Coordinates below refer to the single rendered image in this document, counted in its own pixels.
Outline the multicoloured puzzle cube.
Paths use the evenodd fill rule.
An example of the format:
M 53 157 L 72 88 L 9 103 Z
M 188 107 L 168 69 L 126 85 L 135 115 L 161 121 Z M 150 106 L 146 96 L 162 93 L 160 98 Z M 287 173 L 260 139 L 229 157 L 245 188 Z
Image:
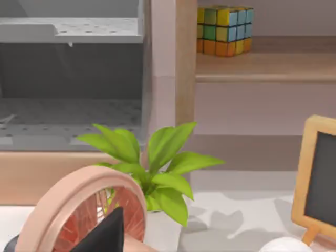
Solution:
M 251 49 L 254 9 L 214 5 L 199 7 L 197 52 L 233 57 Z

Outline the green plant in white pot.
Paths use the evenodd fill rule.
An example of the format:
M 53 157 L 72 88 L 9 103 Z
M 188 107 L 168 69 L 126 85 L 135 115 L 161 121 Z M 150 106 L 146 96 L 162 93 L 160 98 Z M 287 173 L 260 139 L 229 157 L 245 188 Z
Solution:
M 189 213 L 184 197 L 192 200 L 194 194 L 183 175 L 224 164 L 224 160 L 211 155 L 181 150 L 196 125 L 187 122 L 158 129 L 150 137 L 146 152 L 140 151 L 135 135 L 122 128 L 111 130 L 95 124 L 98 134 L 82 134 L 77 139 L 117 161 L 100 162 L 100 166 L 132 176 L 144 194 L 147 211 L 164 212 L 185 227 Z

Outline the wooden framed blackboard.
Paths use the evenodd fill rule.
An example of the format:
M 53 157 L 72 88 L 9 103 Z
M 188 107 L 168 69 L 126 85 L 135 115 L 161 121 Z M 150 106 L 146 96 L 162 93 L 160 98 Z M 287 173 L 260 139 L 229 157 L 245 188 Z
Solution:
M 291 220 L 306 228 L 306 245 L 317 235 L 336 240 L 336 119 L 312 115 L 305 122 Z

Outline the round pink table fan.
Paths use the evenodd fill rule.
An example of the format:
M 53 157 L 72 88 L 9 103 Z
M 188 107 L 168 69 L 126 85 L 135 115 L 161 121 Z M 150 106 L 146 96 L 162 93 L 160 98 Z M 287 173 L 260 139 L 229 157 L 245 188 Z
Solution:
M 137 182 L 104 171 L 73 178 L 80 171 L 88 172 L 89 167 L 58 181 L 38 201 L 3 252 L 71 252 L 117 207 L 123 208 L 123 252 L 158 252 L 143 241 L 146 203 Z

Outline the pale wooden drawer front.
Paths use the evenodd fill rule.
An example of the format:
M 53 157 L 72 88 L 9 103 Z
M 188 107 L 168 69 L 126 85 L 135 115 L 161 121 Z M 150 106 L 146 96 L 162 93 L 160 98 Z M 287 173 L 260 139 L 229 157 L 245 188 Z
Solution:
M 0 206 L 35 206 L 60 179 L 87 166 L 88 172 L 80 171 L 73 178 L 104 171 L 133 181 L 124 173 L 97 164 L 108 161 L 117 163 L 98 152 L 0 151 Z

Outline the white round object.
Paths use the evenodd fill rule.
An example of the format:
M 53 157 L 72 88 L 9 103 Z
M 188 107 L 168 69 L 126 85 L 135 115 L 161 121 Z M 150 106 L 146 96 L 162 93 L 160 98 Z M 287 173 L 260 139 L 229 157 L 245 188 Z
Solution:
M 292 237 L 276 238 L 260 249 L 259 252 L 313 252 L 312 249 L 302 241 Z

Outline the wooden open shelf unit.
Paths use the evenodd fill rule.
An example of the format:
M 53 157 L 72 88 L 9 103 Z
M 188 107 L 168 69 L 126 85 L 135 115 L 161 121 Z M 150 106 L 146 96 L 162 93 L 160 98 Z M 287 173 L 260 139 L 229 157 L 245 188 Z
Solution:
M 336 0 L 151 0 L 153 102 L 150 131 L 195 120 L 186 150 L 225 164 L 201 175 L 294 179 L 303 125 L 336 117 Z M 251 50 L 196 53 L 200 5 L 255 10 Z

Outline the grey pierced drawer inside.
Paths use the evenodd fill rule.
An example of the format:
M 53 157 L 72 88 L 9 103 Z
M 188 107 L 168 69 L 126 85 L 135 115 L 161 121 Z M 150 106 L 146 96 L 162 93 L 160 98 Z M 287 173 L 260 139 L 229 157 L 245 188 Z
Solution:
M 0 0 L 0 151 L 86 151 L 95 124 L 145 141 L 151 0 Z

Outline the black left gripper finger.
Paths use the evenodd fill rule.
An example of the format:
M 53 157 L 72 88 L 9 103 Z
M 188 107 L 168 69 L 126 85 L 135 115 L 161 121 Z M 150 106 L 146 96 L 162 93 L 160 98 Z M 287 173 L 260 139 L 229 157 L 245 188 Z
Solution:
M 71 252 L 123 252 L 123 208 L 104 218 Z

